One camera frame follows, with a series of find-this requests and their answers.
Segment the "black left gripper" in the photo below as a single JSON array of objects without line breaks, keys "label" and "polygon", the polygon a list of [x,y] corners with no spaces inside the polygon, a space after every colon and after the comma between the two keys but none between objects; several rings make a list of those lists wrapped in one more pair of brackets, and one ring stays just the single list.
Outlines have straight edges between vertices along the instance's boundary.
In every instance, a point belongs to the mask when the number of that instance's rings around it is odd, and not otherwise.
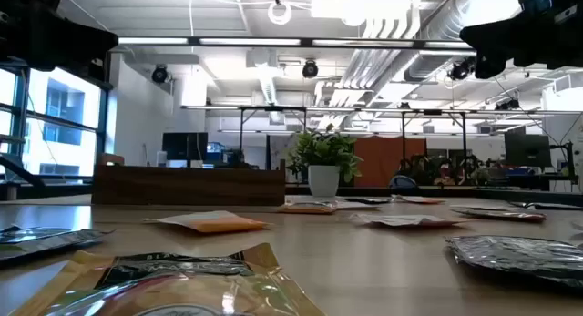
[{"label": "black left gripper", "polygon": [[[0,0],[0,66],[78,68],[118,45],[112,32],[60,17],[60,1]],[[60,29],[61,45],[56,37]]]}]

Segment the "dark blue chair back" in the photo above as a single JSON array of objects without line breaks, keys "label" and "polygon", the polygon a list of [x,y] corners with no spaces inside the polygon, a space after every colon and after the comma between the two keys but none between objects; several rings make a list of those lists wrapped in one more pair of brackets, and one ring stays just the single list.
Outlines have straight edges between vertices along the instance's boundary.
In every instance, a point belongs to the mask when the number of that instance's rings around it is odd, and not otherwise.
[{"label": "dark blue chair back", "polygon": [[391,178],[388,187],[390,189],[417,189],[418,184],[405,175],[395,175]]}]

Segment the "black computer monitor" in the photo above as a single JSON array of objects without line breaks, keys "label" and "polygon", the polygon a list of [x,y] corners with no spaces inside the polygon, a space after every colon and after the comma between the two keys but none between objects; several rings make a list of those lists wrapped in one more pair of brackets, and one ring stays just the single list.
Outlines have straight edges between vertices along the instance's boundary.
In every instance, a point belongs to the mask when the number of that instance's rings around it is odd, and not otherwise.
[{"label": "black computer monitor", "polygon": [[547,136],[505,133],[506,162],[511,166],[551,167]]},{"label": "black computer monitor", "polygon": [[204,161],[207,156],[208,134],[206,132],[173,132],[162,135],[162,150],[167,160]]}]

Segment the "LED light bar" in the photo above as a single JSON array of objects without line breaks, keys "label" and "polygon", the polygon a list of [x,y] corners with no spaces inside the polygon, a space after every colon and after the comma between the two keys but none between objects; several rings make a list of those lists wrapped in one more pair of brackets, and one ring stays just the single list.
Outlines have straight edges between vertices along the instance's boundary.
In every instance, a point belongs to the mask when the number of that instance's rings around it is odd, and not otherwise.
[{"label": "LED light bar", "polygon": [[458,40],[364,39],[258,36],[120,36],[119,46],[298,47],[473,52]]}]

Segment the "orange partition panel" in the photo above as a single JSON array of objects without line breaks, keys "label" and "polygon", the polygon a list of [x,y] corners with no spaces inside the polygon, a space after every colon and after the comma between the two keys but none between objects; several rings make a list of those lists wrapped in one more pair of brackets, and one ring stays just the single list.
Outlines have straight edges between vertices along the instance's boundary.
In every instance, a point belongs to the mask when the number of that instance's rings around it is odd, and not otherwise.
[{"label": "orange partition panel", "polygon": [[362,159],[357,169],[360,177],[354,180],[357,188],[386,188],[400,168],[404,158],[424,155],[427,150],[425,138],[357,138],[355,155]]}]

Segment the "green plant in white pot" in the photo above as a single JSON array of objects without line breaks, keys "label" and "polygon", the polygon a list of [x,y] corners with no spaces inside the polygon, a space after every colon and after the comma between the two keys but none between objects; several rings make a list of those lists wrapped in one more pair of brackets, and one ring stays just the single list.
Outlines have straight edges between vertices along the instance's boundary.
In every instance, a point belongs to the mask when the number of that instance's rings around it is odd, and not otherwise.
[{"label": "green plant in white pot", "polygon": [[363,159],[355,153],[355,142],[355,138],[335,131],[333,124],[324,131],[306,129],[289,151],[287,168],[294,176],[307,174],[314,197],[334,197],[341,183],[361,176],[358,165]]}]

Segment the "wooden three-compartment tray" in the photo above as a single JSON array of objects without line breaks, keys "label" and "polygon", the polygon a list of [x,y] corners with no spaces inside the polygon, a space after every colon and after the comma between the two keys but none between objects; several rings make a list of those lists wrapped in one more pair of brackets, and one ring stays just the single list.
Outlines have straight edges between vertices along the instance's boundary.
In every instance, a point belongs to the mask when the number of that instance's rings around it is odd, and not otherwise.
[{"label": "wooden three-compartment tray", "polygon": [[95,167],[91,202],[97,205],[280,206],[280,170],[248,168]]}]

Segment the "gold mango tea packet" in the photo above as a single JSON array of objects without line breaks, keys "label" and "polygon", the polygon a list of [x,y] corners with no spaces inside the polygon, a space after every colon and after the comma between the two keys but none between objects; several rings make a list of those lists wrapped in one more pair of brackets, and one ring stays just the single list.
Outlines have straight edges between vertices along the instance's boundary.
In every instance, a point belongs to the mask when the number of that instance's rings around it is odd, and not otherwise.
[{"label": "gold mango tea packet", "polygon": [[497,219],[532,223],[542,223],[547,220],[547,217],[544,214],[526,213],[519,211],[455,210],[455,212],[462,215],[480,219]]},{"label": "gold mango tea packet", "polygon": [[9,316],[325,316],[268,243],[224,257],[76,252]]},{"label": "gold mango tea packet", "polygon": [[295,202],[286,203],[277,208],[277,212],[288,214],[320,214],[329,215],[337,210],[334,203],[328,202]]}]

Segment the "silver ventilation duct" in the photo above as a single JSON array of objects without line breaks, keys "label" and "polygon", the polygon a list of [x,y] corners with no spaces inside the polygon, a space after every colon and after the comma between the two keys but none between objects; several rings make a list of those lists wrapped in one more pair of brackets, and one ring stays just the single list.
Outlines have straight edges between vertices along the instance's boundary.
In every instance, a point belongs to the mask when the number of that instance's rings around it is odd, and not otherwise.
[{"label": "silver ventilation duct", "polygon": [[[449,0],[421,31],[427,40],[459,40],[466,26],[482,25],[508,19],[520,11],[517,0]],[[404,71],[404,80],[421,82],[441,70],[450,56],[418,54]]]}]

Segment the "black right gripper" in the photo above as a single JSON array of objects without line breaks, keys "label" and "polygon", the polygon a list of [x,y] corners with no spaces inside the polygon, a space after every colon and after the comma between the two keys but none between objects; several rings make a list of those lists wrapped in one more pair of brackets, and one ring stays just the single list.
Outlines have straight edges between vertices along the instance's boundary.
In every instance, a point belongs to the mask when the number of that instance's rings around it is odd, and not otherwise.
[{"label": "black right gripper", "polygon": [[476,78],[517,66],[544,64],[583,68],[583,0],[553,0],[545,13],[522,11],[511,18],[464,27],[459,37],[476,50]]}]

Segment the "black background rig frame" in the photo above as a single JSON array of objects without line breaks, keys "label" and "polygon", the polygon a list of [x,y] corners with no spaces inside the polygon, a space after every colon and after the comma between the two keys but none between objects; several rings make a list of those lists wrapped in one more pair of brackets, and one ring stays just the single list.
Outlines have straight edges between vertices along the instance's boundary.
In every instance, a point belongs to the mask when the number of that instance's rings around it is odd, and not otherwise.
[{"label": "black background rig frame", "polygon": [[400,161],[399,172],[402,174],[409,173],[413,169],[413,167],[410,165],[410,161],[407,159],[407,156],[406,156],[405,116],[409,113],[415,114],[416,116],[419,116],[419,115],[432,116],[432,117],[449,116],[455,124],[457,124],[460,128],[462,128],[463,158],[462,158],[461,164],[464,166],[464,173],[467,174],[466,160],[468,157],[468,153],[467,153],[466,112],[436,109],[436,108],[433,108],[433,109],[411,109],[409,111],[405,111],[403,109],[400,112],[400,114],[401,114],[402,160]]},{"label": "black background rig frame", "polygon": [[[276,134],[291,135],[301,133],[306,130],[307,126],[307,107],[284,106],[284,105],[205,105],[205,106],[181,106],[181,109],[203,110],[203,111],[237,111],[239,113],[239,129],[223,129],[220,127],[218,132],[238,134],[239,150],[243,152],[243,135],[244,134],[263,134],[265,136],[265,168],[271,169],[271,136]],[[269,115],[270,113],[291,113],[300,122],[299,130],[275,130],[275,129],[246,129],[245,124],[252,119],[259,111]]]}]

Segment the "grey woven placemat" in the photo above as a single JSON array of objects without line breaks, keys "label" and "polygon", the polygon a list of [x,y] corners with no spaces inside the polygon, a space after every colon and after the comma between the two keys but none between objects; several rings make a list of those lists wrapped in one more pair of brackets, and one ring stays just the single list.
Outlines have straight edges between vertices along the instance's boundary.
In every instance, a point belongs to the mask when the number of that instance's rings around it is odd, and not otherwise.
[{"label": "grey woven placemat", "polygon": [[[8,205],[53,205],[53,206],[96,206],[97,204],[93,204],[91,202],[91,195],[75,195],[75,196],[63,196],[63,197],[51,197],[51,198],[39,198],[39,199],[17,199],[17,200],[8,200],[8,201],[0,201],[0,206],[8,206]],[[213,206],[191,206],[191,205],[170,205],[168,208],[172,207],[175,210],[194,210],[195,208],[203,209],[210,208],[211,209],[224,209],[224,210],[235,210],[235,209],[248,209],[251,210],[253,208],[259,208],[259,212],[261,209],[279,209],[279,208],[287,208],[287,207],[310,207],[310,206],[321,206],[321,205],[330,205],[335,207],[337,210],[345,209],[345,210],[361,210],[361,209],[379,209],[382,204],[380,205],[368,205],[361,202],[350,202],[346,199],[341,199],[339,197],[334,197],[332,199],[327,198],[315,198],[312,196],[286,196],[285,201],[282,204],[276,205],[266,205],[266,206],[227,206],[227,207],[213,207]],[[146,204],[146,205],[138,205],[138,204],[126,204],[121,205],[126,206],[130,209],[155,209],[158,208],[159,204]]]}]

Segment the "black aluminium rig frame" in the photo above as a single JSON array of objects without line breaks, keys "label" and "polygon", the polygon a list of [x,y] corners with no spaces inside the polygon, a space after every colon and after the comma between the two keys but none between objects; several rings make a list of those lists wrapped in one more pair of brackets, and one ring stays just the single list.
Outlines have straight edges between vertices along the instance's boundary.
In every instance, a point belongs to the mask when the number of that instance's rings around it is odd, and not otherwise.
[{"label": "black aluminium rig frame", "polygon": [[[90,185],[50,185],[48,178],[35,176],[16,163],[0,156],[0,167],[5,174],[0,175],[0,201],[8,200],[9,189],[15,190],[19,199],[63,197],[78,194],[92,196]],[[286,196],[307,196],[310,190],[306,187],[286,186]],[[542,202],[565,204],[583,207],[583,194],[550,193],[541,191],[501,190],[501,189],[472,189],[469,187],[419,188],[419,189],[389,189],[389,188],[355,188],[344,187],[337,191],[340,197],[373,197],[388,198],[392,195],[419,196],[425,198],[476,198],[496,199],[515,202]]]}]

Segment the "large window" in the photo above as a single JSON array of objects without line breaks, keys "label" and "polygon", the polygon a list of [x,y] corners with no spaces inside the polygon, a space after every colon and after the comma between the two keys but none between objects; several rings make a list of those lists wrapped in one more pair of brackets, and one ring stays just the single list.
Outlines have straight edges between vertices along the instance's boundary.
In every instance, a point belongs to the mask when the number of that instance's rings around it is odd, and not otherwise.
[{"label": "large window", "polygon": [[48,179],[93,175],[107,91],[56,68],[0,68],[0,156]]}]

